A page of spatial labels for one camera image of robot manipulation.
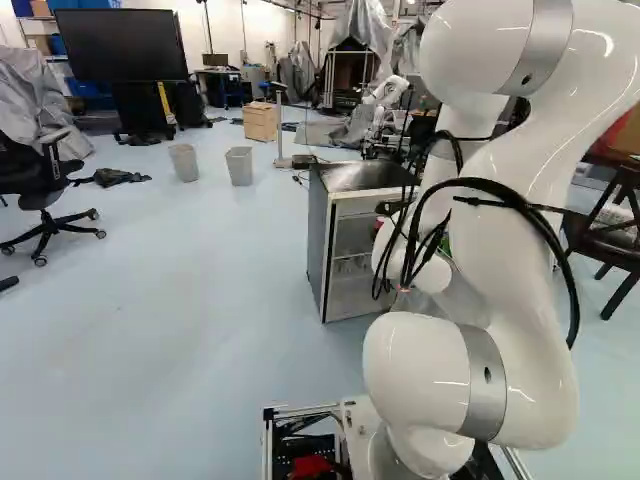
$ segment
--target black cable bundle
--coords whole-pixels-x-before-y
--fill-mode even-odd
[[[423,152],[423,156],[427,150],[430,150],[435,143],[435,141],[439,139],[449,140],[453,146],[454,154],[456,156],[456,165],[458,167],[458,172],[462,170],[462,150],[460,149],[459,141],[461,139],[455,138],[451,135],[450,132],[440,131],[436,134],[435,139],[431,139],[428,147],[425,148],[425,152]],[[405,238],[407,239],[407,248],[405,252],[401,279],[400,279],[400,288],[408,289],[413,284],[416,276],[420,273],[422,268],[427,264],[433,255],[436,253],[438,247],[442,242],[442,238],[446,232],[447,225],[449,223],[449,219],[451,217],[451,212],[447,215],[447,217],[437,225],[421,242],[419,241],[419,226],[420,226],[420,217],[422,214],[422,210],[426,202],[438,191],[443,190],[445,188],[452,187],[466,187],[472,188],[474,190],[478,190],[484,193],[488,193],[498,198],[500,202],[486,201],[481,200],[479,198],[474,197],[454,197],[454,200],[467,203],[469,205],[473,205],[476,207],[479,206],[497,206],[503,208],[512,208],[516,210],[527,222],[536,230],[537,233],[544,239],[547,245],[551,248],[555,258],[558,261],[558,265],[562,271],[562,274],[565,279],[565,283],[567,286],[567,291],[569,293],[569,302],[570,302],[570,326],[569,332],[567,335],[567,345],[569,349],[571,349],[576,341],[578,331],[580,329],[580,304],[578,301],[578,292],[576,289],[575,279],[573,277],[573,273],[571,271],[571,266],[569,265],[569,261],[567,256],[565,255],[564,249],[560,244],[560,240],[556,235],[553,227],[549,224],[547,219],[540,213],[539,210],[547,210],[553,211],[556,213],[562,213],[565,210],[559,208],[547,207],[544,205],[530,204],[527,200],[522,197],[515,190],[503,185],[501,183],[495,182],[493,180],[489,180],[486,178],[476,178],[476,177],[464,177],[464,178],[454,178],[451,180],[447,180],[445,182],[434,185],[429,190],[427,190],[420,200],[416,204],[416,208],[413,213],[413,218],[411,220],[411,225],[409,228],[409,233]],[[402,201],[405,201],[404,195],[405,188],[403,187],[402,192]],[[391,258],[391,253],[393,252],[393,248],[402,233],[402,228],[406,221],[407,215],[409,213],[409,203],[413,196],[413,187],[411,195],[409,196],[409,202],[407,202],[406,206],[403,206],[402,211],[400,212],[400,216],[398,221],[394,224],[394,231],[389,239],[389,242],[385,246],[383,251],[381,260],[376,268],[372,294],[374,298],[377,298],[381,293],[381,285],[386,281],[387,278],[387,267],[389,265],[389,260]],[[420,261],[420,264],[416,268],[416,263],[422,254],[422,251],[425,250],[424,256]],[[380,281],[380,274],[382,274],[383,281]]]

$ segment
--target blue bin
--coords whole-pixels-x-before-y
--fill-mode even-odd
[[[79,0],[80,8],[111,8],[109,0]]]
[[[33,10],[31,10],[29,0],[11,0],[11,3],[16,17],[33,17]]]
[[[100,98],[103,94],[98,90],[95,83],[92,82],[79,82],[73,77],[65,78],[71,95],[80,98]]]
[[[62,37],[59,33],[54,33],[51,35],[51,53],[53,55],[66,55],[67,49],[64,47],[64,42],[62,41]]]
[[[58,8],[79,8],[79,0],[47,0],[49,10],[52,12]]]

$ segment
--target black monitor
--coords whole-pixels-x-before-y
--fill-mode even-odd
[[[171,10],[55,10],[76,79],[108,83],[186,80],[187,62]]]

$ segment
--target wooden chair leg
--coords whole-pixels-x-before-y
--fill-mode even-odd
[[[622,285],[618,287],[616,293],[613,294],[613,297],[611,297],[611,300],[607,303],[607,306],[604,307],[604,310],[602,310],[602,313],[600,314],[600,318],[603,320],[609,320],[611,315],[613,315],[613,312],[615,312],[620,306],[627,294],[636,285],[636,283],[638,283],[638,280],[640,280],[640,273],[630,274],[625,281],[622,282]]]
[[[606,263],[604,265],[602,265],[602,267],[600,267],[600,270],[598,270],[598,273],[596,273],[596,276],[594,277],[596,280],[602,280],[604,278],[604,276],[609,273],[609,271],[613,268],[613,265],[607,265]]]

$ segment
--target black chair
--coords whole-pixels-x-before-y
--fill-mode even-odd
[[[53,235],[61,231],[73,233],[91,233],[103,239],[107,232],[97,228],[78,227],[72,223],[83,219],[98,219],[95,208],[75,215],[53,218],[47,207],[52,205],[70,184],[67,175],[84,166],[81,160],[60,161],[58,142],[69,135],[69,129],[61,129],[39,139],[43,155],[28,145],[22,145],[9,139],[0,132],[0,194],[18,194],[18,206],[25,211],[40,211],[41,223],[27,233],[0,243],[4,255],[13,255],[15,245],[40,235],[38,247],[31,255],[38,267],[47,264],[42,254]]]
[[[621,203],[626,198],[634,219],[617,225],[594,226],[596,217],[618,186],[620,192],[616,195],[615,202]],[[623,231],[635,226],[640,232],[640,208],[635,192],[638,186],[640,172],[621,168],[589,215],[567,213],[564,216],[563,229],[569,242],[567,255],[576,252],[604,263],[595,275],[596,280],[601,280],[613,267],[629,272],[629,276],[602,310],[600,317],[603,320],[611,318],[613,312],[640,280],[640,235],[636,233],[634,238]]]

